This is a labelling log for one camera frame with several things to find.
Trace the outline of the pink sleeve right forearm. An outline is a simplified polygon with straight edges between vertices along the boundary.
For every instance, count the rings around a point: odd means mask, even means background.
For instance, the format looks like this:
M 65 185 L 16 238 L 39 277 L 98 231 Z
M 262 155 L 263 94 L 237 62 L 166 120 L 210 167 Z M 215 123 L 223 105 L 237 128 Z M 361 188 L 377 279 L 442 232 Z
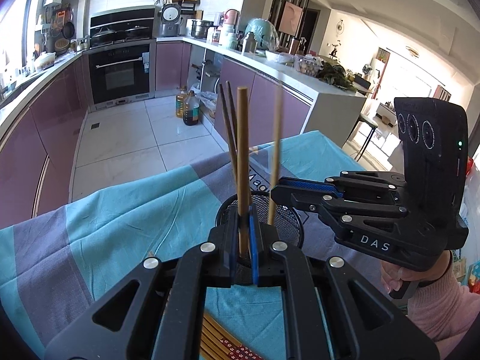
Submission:
M 479 295 L 451 271 L 416 290 L 408 317 L 435 343 L 441 359 L 479 358 Z

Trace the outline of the right hand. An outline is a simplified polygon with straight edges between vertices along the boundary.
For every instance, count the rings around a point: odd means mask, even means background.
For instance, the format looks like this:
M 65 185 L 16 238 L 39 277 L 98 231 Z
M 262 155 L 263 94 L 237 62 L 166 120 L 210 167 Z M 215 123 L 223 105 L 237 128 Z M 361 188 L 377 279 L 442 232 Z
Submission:
M 450 266 L 452 253 L 444 250 L 433 267 L 427 271 L 412 271 L 390 262 L 380 261 L 381 282 L 386 291 L 399 291 L 404 282 L 431 282 L 443 276 Z

